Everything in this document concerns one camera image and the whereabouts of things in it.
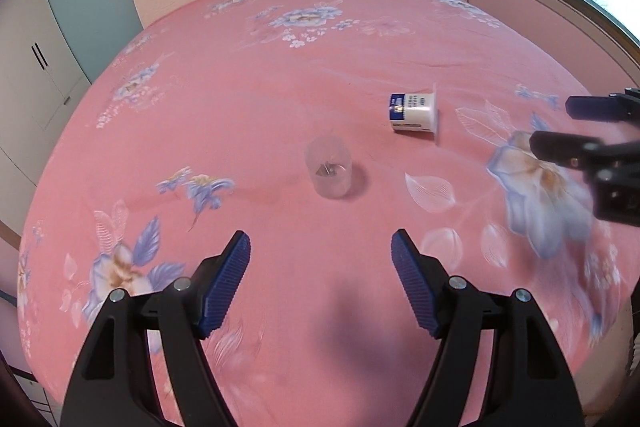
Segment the pink floral bed quilt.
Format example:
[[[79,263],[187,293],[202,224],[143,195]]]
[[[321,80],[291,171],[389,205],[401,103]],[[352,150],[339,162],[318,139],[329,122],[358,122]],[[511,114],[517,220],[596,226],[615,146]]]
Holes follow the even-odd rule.
[[[393,132],[392,93],[435,88],[438,141]],[[401,426],[436,351],[390,260],[405,229],[485,291],[528,288],[578,369],[639,277],[639,233],[591,217],[537,130],[582,85],[460,0],[200,0],[93,83],[40,179],[18,269],[20,333],[56,399],[115,288],[158,291],[222,251],[252,259],[203,345],[243,426]],[[317,194],[305,150],[335,135],[352,186]]]

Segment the white yogurt cup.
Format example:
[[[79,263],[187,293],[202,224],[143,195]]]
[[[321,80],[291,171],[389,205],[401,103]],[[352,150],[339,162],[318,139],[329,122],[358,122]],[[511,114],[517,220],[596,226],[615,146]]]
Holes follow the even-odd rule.
[[[388,99],[388,123],[393,132],[417,133],[438,141],[439,111],[435,88],[423,92],[392,93]]]

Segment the white wardrobe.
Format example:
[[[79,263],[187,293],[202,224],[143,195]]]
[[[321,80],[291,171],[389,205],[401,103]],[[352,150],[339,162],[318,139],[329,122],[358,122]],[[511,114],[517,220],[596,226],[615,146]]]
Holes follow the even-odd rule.
[[[49,0],[1,0],[1,148],[37,183],[90,87]]]

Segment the clear plastic cup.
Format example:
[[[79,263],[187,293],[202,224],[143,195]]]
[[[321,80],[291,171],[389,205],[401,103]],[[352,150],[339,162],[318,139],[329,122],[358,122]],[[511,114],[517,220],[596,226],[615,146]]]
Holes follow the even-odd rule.
[[[318,195],[328,199],[344,197],[352,186],[352,155],[342,139],[321,135],[308,144],[305,164]]]

